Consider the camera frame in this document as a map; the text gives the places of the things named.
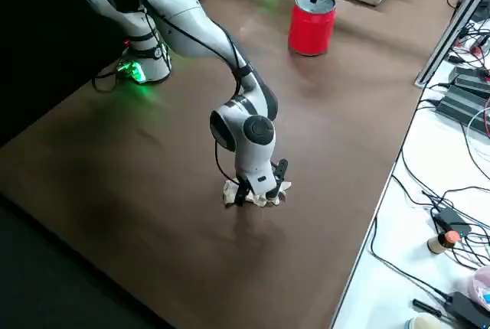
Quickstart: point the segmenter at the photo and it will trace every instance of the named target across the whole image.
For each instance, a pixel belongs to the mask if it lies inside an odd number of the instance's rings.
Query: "green led light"
[[[117,67],[117,71],[125,77],[133,78],[137,83],[144,83],[146,81],[145,73],[143,73],[141,65],[136,61],[126,61],[121,63]]]

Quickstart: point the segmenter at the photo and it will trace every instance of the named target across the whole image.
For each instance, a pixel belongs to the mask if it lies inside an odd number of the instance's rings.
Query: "black floor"
[[[0,327],[171,328],[0,197]]]

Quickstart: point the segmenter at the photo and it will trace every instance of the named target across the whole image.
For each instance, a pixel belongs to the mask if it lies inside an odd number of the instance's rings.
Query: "metal frame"
[[[444,31],[430,59],[415,79],[415,85],[424,87],[432,79],[439,65],[443,62],[451,49],[452,43],[458,37],[461,29],[468,23],[482,0],[464,0],[458,11],[454,14],[448,28]]]

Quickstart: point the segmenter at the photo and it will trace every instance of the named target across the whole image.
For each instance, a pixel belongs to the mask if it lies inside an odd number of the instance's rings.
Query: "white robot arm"
[[[129,51],[140,54],[140,60],[147,60],[141,64],[143,69],[149,67],[149,72],[155,73],[151,79],[163,80],[171,69],[163,62],[167,54],[155,29],[177,54],[218,57],[230,67],[237,80],[235,94],[211,113],[210,121],[216,142],[236,155],[239,191],[235,203],[241,205],[249,191],[276,198],[287,168],[286,160],[278,165],[271,162],[276,143],[272,121],[278,111],[277,99],[230,35],[205,14],[199,1],[88,1],[101,15],[123,26],[130,36]]]

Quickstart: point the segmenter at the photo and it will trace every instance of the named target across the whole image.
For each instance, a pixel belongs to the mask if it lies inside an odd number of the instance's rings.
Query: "black background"
[[[125,36],[86,0],[0,1],[7,26],[0,93],[3,145],[113,62]]]

